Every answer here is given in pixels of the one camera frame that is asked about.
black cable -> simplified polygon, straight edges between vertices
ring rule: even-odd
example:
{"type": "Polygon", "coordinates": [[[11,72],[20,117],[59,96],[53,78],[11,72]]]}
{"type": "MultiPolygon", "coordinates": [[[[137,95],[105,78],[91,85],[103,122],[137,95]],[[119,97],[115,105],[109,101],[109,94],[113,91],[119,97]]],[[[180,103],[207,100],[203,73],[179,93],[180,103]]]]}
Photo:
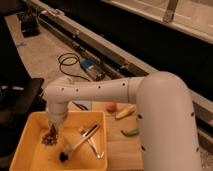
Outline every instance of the black cable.
{"type": "Polygon", "coordinates": [[[83,76],[80,76],[80,75],[75,75],[75,74],[70,74],[70,73],[65,72],[65,71],[62,69],[63,66],[73,66],[73,65],[75,65],[75,64],[77,64],[77,63],[79,63],[79,65],[80,65],[80,58],[79,58],[79,56],[78,56],[77,54],[71,53],[71,52],[69,52],[69,53],[64,53],[64,54],[62,54],[62,55],[60,55],[60,56],[58,57],[58,62],[59,62],[59,70],[60,70],[63,74],[68,75],[68,76],[71,76],[71,77],[78,77],[78,78],[81,78],[81,79],[90,81],[90,80],[87,79],[86,77],[83,77],[83,76]],[[71,63],[66,63],[66,61],[67,61],[67,60],[70,60],[70,59],[74,59],[74,61],[71,62],[71,63]]]}

small object in tray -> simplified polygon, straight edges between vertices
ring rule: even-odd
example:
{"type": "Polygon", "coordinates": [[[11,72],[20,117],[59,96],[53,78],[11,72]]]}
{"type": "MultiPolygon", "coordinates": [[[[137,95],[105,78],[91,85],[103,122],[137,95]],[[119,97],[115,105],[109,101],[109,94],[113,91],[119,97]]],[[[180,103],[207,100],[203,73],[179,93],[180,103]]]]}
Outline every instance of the small object in tray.
{"type": "Polygon", "coordinates": [[[52,126],[50,127],[50,130],[48,133],[46,133],[43,137],[42,137],[42,144],[48,145],[48,146],[53,146],[57,144],[57,140],[58,140],[58,131],[56,129],[56,127],[54,126],[54,124],[52,124],[52,126]]]}

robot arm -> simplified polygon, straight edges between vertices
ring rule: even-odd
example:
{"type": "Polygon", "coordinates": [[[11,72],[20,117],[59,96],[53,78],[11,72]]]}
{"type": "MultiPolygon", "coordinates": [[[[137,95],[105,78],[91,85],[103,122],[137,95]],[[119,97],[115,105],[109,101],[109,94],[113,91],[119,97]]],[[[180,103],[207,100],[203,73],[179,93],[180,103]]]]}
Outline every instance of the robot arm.
{"type": "Polygon", "coordinates": [[[184,82],[167,72],[147,77],[73,83],[45,89],[48,117],[62,123],[71,100],[136,103],[145,171],[201,171],[192,100],[184,82]]]}

banana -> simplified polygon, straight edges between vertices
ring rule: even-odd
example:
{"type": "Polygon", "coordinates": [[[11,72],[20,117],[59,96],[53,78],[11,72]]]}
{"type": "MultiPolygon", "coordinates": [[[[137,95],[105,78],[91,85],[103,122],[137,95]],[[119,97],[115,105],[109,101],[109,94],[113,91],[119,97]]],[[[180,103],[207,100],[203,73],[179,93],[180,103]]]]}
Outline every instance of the banana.
{"type": "Polygon", "coordinates": [[[115,119],[122,119],[122,118],[132,114],[133,112],[135,112],[135,110],[136,110],[135,105],[129,105],[129,106],[125,107],[123,110],[121,110],[120,112],[116,113],[115,119]]]}

chair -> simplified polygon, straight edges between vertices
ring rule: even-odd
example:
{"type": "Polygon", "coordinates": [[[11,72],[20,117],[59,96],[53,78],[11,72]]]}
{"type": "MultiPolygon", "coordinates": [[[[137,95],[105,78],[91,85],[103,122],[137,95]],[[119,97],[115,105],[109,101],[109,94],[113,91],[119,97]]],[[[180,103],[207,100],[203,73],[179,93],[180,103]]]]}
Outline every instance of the chair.
{"type": "Polygon", "coordinates": [[[15,151],[29,113],[45,108],[43,81],[25,69],[0,13],[0,170],[1,159],[15,151]]]}

